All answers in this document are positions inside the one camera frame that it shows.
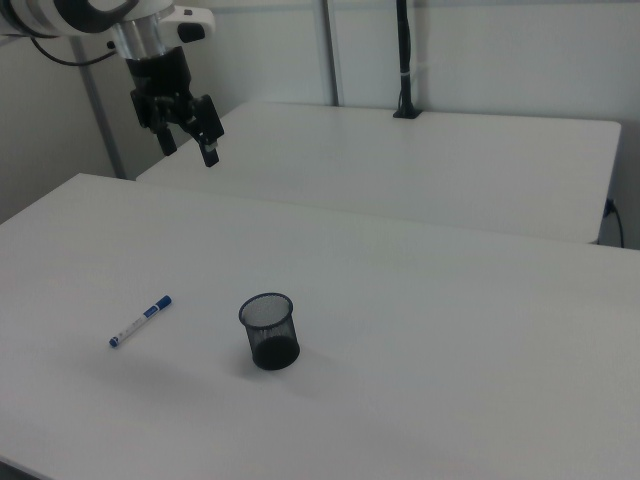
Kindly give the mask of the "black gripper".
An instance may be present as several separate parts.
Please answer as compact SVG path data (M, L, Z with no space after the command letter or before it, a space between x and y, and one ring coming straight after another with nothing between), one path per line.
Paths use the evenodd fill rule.
M195 96L190 90L191 73L182 48L147 59L128 59L134 82L131 99L140 125L150 130L165 156L177 151L171 124L196 140L204 165L219 162L218 140L224 135L212 98Z

